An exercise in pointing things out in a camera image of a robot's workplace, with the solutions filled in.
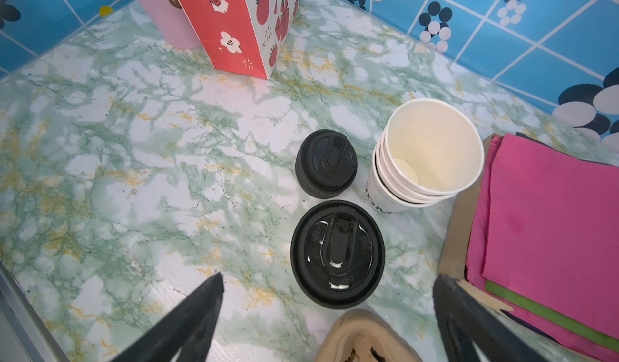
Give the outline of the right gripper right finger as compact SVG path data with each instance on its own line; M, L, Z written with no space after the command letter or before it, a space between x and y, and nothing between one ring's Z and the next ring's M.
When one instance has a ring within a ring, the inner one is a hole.
M449 361L544 361L456 281L440 274L433 286L438 329Z

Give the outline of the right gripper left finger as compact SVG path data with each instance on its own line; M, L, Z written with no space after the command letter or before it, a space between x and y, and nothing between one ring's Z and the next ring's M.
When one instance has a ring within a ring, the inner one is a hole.
M224 294L221 273L198 286L116 361L205 361Z

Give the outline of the black cup lid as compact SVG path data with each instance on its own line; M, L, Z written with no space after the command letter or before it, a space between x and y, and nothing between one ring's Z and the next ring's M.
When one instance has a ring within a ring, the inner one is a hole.
M313 302L345 310L364 302L380 284L385 241L372 216L345 200L322 202L296 226L290 263L301 290Z

